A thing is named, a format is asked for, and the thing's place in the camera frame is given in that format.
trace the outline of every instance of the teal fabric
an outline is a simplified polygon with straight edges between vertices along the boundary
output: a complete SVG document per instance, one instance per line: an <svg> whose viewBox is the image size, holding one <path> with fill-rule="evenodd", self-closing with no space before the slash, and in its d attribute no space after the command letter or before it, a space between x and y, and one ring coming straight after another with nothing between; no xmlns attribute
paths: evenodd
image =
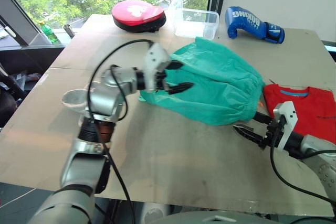
<svg viewBox="0 0 336 224"><path fill-rule="evenodd" d="M176 111L192 120L223 125L248 121L257 111L264 82L260 74L228 48L197 37L171 54L184 66L166 70L167 83L194 85L178 94L141 91L139 100Z"/></svg>

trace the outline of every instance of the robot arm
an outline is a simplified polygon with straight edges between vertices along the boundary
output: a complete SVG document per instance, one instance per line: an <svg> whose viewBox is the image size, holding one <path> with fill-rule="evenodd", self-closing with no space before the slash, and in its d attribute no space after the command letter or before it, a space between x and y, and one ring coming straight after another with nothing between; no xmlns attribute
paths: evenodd
<svg viewBox="0 0 336 224"><path fill-rule="evenodd" d="M193 83L184 82L171 87L164 80L165 69L178 69L182 65L171 61L167 52L154 43L145 57L142 70L111 66L103 73L101 82L95 83L89 92L94 122L107 148L110 148L124 96L137 90L165 90L169 94L187 90ZM98 141L95 124L87 113L62 171L61 189L46 199L29 224L91 223L94 193L105 189L110 174L110 163Z"/></svg>
<svg viewBox="0 0 336 224"><path fill-rule="evenodd" d="M243 124L235 124L234 129L263 149L271 146L276 130L280 130L275 139L275 147L288 151L291 157L301 160L312 169L321 180L329 199L336 201L336 153L322 153L306 158L315 152L336 150L336 145L311 135L302 136L293 132L298 120L293 102L277 105L274 108L274 115L273 119L257 112L254 117L254 120L267 124L265 137L254 133L253 129Z"/></svg>

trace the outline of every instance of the wooden tabletop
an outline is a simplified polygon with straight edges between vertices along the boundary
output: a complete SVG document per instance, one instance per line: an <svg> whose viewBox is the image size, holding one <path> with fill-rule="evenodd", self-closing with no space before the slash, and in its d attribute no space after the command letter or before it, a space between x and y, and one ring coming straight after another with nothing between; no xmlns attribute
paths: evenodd
<svg viewBox="0 0 336 224"><path fill-rule="evenodd" d="M215 38L283 86L335 92L335 64L315 32L285 29L281 45L239 33L234 40L220 25ZM62 95L83 88L92 70L115 47L133 39L159 41L168 52L193 39L174 36L167 22L158 33L130 34L108 15L92 15L81 32L40 79L0 133L0 181L48 190L59 188L61 169L79 131L76 112L61 104ZM108 64L141 67L147 45L120 50ZM117 124L111 153L132 200L286 215L331 216L328 203L284 185L273 173L269 148L238 135L231 125L210 126L128 96L128 116ZM265 126L250 121L257 133ZM286 152L275 153L283 177L326 195L317 176ZM124 199L111 172L102 197Z"/></svg>

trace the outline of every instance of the black cable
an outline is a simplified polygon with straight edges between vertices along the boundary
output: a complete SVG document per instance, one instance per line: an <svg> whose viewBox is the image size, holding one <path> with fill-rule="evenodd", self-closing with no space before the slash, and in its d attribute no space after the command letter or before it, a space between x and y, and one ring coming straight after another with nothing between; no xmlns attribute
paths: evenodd
<svg viewBox="0 0 336 224"><path fill-rule="evenodd" d="M127 112L128 112L128 102L127 102L126 95L125 95L123 89L120 87L120 84L119 84L119 82L117 81L117 78L115 77L115 74L113 73L113 67L115 67L115 65L111 65L111 66L110 66L110 71L111 71L112 78L114 79L115 83L117 84L117 86L118 86L118 88L119 88L119 90L120 90L120 93L121 93L121 95L122 95L122 97L123 97L123 99L124 99L125 105L126 105L125 114L124 114L122 117L120 117L120 118L118 119L118 121L121 121L121 120L123 120L123 119L126 117L126 115L127 115Z"/></svg>
<svg viewBox="0 0 336 224"><path fill-rule="evenodd" d="M111 213L111 220L114 221L114 218L116 216L116 213L118 211L118 208L119 208L119 204L120 204L120 200L116 199L115 202L114 202L114 205L113 205L113 208L112 208L112 213Z"/></svg>
<svg viewBox="0 0 336 224"><path fill-rule="evenodd" d="M322 200L325 200L327 202L329 202L333 207L336 207L336 202L327 198L327 197L324 197L322 195L319 195L319 194L316 194L316 193L313 193L311 191L307 191L307 190L304 190L300 187L297 187L295 185L292 185L291 183L287 182L278 172L276 166L275 166L275 163L274 163L274 148L275 148L275 142L276 142L276 139L278 138L279 136L279 132L280 132L280 129L277 128L275 130L275 133L274 133L274 137L272 139L272 144L271 144L271 150L270 150L270 159L271 159L271 165L272 165L272 168L273 168L273 171L275 172L275 174L278 176L278 178L284 183L286 184L287 186L297 190L297 191L300 191L302 193L305 193L305 194L308 194L308 195L311 195L311 196L314 196L314 197L317 197L319 199L322 199Z"/></svg>
<svg viewBox="0 0 336 224"><path fill-rule="evenodd" d="M305 221L305 220L325 220L325 221L328 221L328 222L331 222L331 223L335 223L334 221L332 221L331 219L328 219L326 217L304 217L304 218L292 221L290 224L296 224L296 223L299 223L299 222L302 222L302 221Z"/></svg>
<svg viewBox="0 0 336 224"><path fill-rule="evenodd" d="M318 151L318 152L309 153L309 154L304 155L302 157L302 159L314 157L314 156L324 154L324 153L336 153L336 150L325 150L325 151Z"/></svg>
<svg viewBox="0 0 336 224"><path fill-rule="evenodd" d="M98 206L97 203L95 203L95 207L98 209L98 211L100 211L102 215L105 216L105 218L109 220L109 224L114 224L113 220L106 214L106 212L103 209L100 208L100 206Z"/></svg>
<svg viewBox="0 0 336 224"><path fill-rule="evenodd" d="M125 47L127 45L130 45L130 44L133 44L133 43L137 43L137 42L147 42L150 44L150 46L153 44L153 41L151 40L148 40L148 39L137 39L137 40L132 40L132 41L129 41L129 42L126 42L122 45L120 45L119 47L117 47L115 50L113 50L112 52L110 52L99 64L98 66L96 67L96 69L94 70L92 76L91 76L91 79L89 81L89 86L88 86L88 93L87 93L87 103L88 103L88 112L89 112L89 115L90 115L90 119L91 121L94 123L94 130L97 134L97 137L98 137L98 141L102 144L103 148L104 148L104 151L105 153L107 154L107 157L108 157L108 160L110 162L110 165L112 166L113 170L114 170L114 173L116 174L118 180L119 180L119 183L122 187L122 190L125 194L125 197L126 197L126 200L131 208L131 212L132 212L132 224L135 224L135 213L134 213L134 208L133 208L133 205L132 205L132 202L131 202L131 199L130 199L130 196L128 194L128 191L126 189L126 185L123 181L123 179L121 178L121 175L118 171L118 168L116 166L116 164L114 163L114 160L109 152L109 149L107 148L106 146L106 143L104 142L104 140L102 139L101 135L100 135L100 132L99 132L99 129L97 127L97 124L95 122L95 117L93 116L93 112L92 112L92 108L91 108L91 97L90 97L90 91L91 91L91 87L92 87L92 82L96 76L96 73L98 72L99 68L103 65L103 63L111 56L113 55L116 51L118 51L120 48L122 47Z"/></svg>

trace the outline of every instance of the green bottle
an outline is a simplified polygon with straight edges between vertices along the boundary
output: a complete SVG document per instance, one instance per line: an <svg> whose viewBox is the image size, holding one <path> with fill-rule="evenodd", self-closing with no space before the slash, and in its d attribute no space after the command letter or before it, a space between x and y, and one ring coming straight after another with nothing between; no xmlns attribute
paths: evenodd
<svg viewBox="0 0 336 224"><path fill-rule="evenodd" d="M50 26L47 26L44 21L40 21L39 24L41 25L41 30L44 32L45 35L47 35L48 39L51 42L57 42L58 38L50 28Z"/></svg>

